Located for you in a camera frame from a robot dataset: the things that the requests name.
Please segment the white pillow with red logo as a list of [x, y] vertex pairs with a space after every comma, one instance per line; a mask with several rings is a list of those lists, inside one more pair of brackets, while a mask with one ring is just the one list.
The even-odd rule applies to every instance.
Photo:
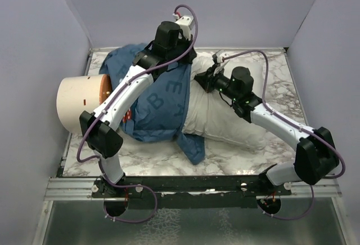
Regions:
[[190, 98], [182, 132], [222, 141], [246, 149], [266, 146], [266, 130], [239, 118], [228, 105], [231, 100], [217, 91], [207, 93], [195, 75], [213, 65], [209, 56], [198, 56], [191, 65]]

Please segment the blue lettered pillowcase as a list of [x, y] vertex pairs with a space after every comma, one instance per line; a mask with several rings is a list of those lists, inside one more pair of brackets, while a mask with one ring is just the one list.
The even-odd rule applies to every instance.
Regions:
[[183, 133], [190, 99], [191, 65], [173, 63], [133, 103], [120, 129], [141, 142], [174, 141], [194, 165], [205, 158], [202, 136]]

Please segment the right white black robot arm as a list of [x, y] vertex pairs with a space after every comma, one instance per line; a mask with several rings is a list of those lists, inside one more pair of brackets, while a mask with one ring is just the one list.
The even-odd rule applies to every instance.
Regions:
[[259, 174], [258, 188], [263, 194], [271, 195], [286, 182], [314, 185], [339, 165], [330, 131], [295, 123], [264, 104], [253, 92], [254, 79], [248, 68], [238, 66], [227, 78], [212, 66], [195, 75], [195, 81], [206, 92], [216, 90], [231, 99], [237, 116], [273, 133], [295, 151], [294, 162], [275, 164]]

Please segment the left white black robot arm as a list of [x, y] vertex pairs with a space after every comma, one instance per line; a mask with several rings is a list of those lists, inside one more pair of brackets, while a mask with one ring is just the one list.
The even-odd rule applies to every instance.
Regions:
[[163, 21], [155, 38], [130, 61], [130, 67], [111, 95], [93, 112], [80, 117], [81, 144], [93, 150], [92, 158], [106, 180], [105, 190], [112, 197], [123, 193], [125, 173], [117, 156], [123, 138], [117, 129], [126, 112], [139, 96], [173, 63], [188, 65], [195, 58], [194, 44], [198, 22], [194, 16], [182, 16], [176, 21]]

